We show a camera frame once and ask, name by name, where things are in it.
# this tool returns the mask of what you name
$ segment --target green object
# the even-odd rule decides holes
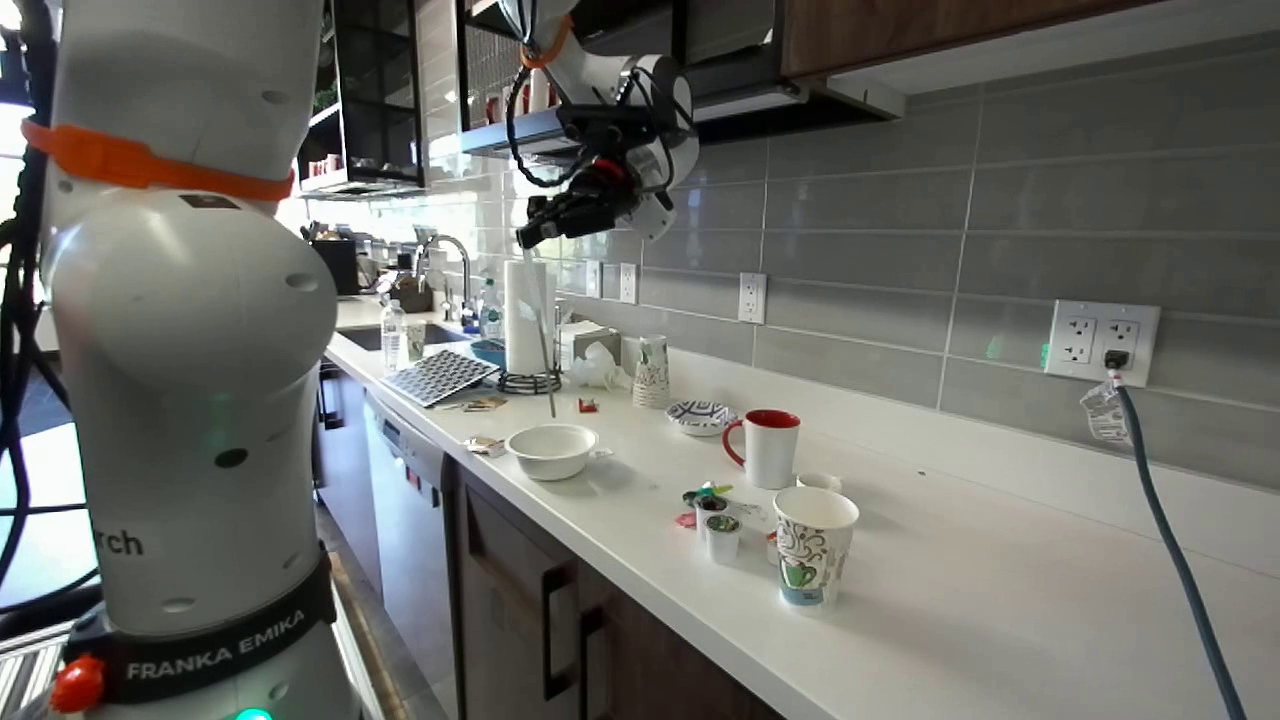
[[[702,487],[683,494],[683,504],[722,512],[722,509],[728,509],[728,487],[734,485],[702,485]]]
[[[259,703],[248,703],[248,708],[235,708],[233,720],[278,720],[278,714],[271,714],[271,708],[259,708]]]

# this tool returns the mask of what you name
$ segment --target wooden cabinet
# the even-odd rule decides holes
[[[469,720],[777,718],[469,471],[456,552]]]
[[[822,78],[1153,0],[783,0],[783,78]]]

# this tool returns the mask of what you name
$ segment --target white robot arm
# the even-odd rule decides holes
[[[64,655],[82,720],[349,720],[313,516],[323,261],[269,211],[308,128],[323,0],[64,0],[50,291],[82,434],[106,612]],[[666,56],[530,44],[579,167],[522,246],[659,232],[697,162]]]
[[[503,0],[503,22],[525,44],[525,68],[510,92],[510,124],[522,83],[546,73],[559,92],[559,128],[577,142],[577,162],[565,178],[542,180],[525,167],[511,136],[515,167],[557,195],[530,201],[530,223],[515,232],[522,247],[547,236],[590,236],[604,229],[634,229],[658,240],[673,223],[673,187],[694,172],[702,142],[694,128],[690,80],[673,56],[594,56],[577,41],[577,12],[598,0],[571,3],[546,35],[530,32],[530,18],[547,18]]]

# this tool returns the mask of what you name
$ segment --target dishwasher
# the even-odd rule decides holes
[[[461,718],[444,534],[444,485],[452,485],[452,461],[414,437],[380,398],[370,398],[366,406],[366,437],[383,612],[440,708]]]

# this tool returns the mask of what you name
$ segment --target wall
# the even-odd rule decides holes
[[[408,236],[511,247],[525,194],[456,128],[444,0],[419,3],[424,201],[346,209]],[[503,73],[503,47],[474,47]],[[703,147],[682,220],[546,246],[571,310],[677,348],[1083,446],[1083,386],[1042,377],[1056,298],[1159,303],[1163,463],[1280,487],[1280,47],[1276,35],[916,97],[898,124]],[[604,261],[604,298],[579,298]],[[640,303],[616,268],[640,263]],[[735,273],[770,273],[770,326],[735,326]]]

